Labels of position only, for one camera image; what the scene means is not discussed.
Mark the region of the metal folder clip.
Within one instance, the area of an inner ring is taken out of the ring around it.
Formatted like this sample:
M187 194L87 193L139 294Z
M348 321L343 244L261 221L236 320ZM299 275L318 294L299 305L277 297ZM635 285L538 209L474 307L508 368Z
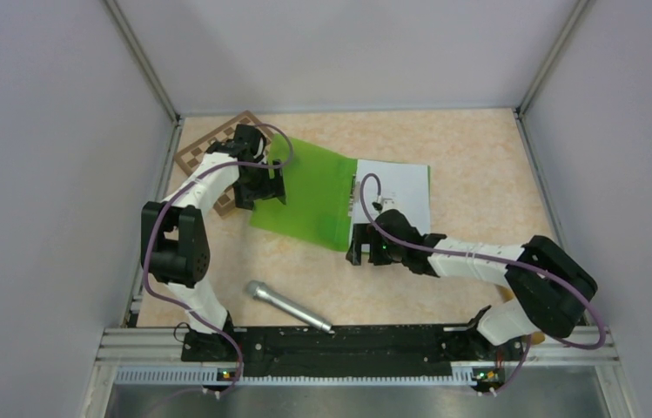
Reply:
M356 175L352 176L351 189L349 194L348 215L353 216L354 206L359 200L360 182L356 179Z

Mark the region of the green plastic folder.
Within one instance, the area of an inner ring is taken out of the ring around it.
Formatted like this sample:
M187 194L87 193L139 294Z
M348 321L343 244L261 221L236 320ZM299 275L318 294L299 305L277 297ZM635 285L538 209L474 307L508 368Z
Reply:
M286 204L255 203L250 225L344 252L349 248L351 180L346 169L356 158L293 138L294 157L283 169Z

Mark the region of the white paper files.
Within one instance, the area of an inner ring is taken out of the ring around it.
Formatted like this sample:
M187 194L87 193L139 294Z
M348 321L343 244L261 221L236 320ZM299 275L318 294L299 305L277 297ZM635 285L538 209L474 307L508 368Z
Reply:
M395 163L370 159L356 159L346 169L360 182L359 200L350 217L348 237L355 224L365 224L367 214L374 219L378 212L372 203L378 198L391 199L396 208L421 233L431 229L430 167L428 165Z

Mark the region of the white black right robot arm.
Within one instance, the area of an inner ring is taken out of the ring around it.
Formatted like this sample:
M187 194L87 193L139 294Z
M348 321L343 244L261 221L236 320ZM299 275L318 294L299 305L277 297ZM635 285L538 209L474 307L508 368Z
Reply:
M367 246L374 266L399 264L417 275L478 280L512 294L471 320L467 348L479 359L530 334L567 339L597 294L592 276L546 236L535 235L520 245L470 243L421 233L388 199L362 200L360 205L367 223L358 227L347 253L353 265L361 263L356 250Z

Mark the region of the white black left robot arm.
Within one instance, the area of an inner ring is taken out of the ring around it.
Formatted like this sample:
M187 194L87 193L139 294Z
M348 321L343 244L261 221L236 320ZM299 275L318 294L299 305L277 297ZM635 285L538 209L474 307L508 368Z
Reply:
M210 145L197 169L171 195L147 202L141 212L142 279L152 297L181 307L191 330L204 334L203 349L215 360L232 355L236 338L225 330L228 310L207 277L211 249L205 215L231 190L238 209L258 200L286 202L283 168L294 156L270 159L266 124L239 124L232 137Z

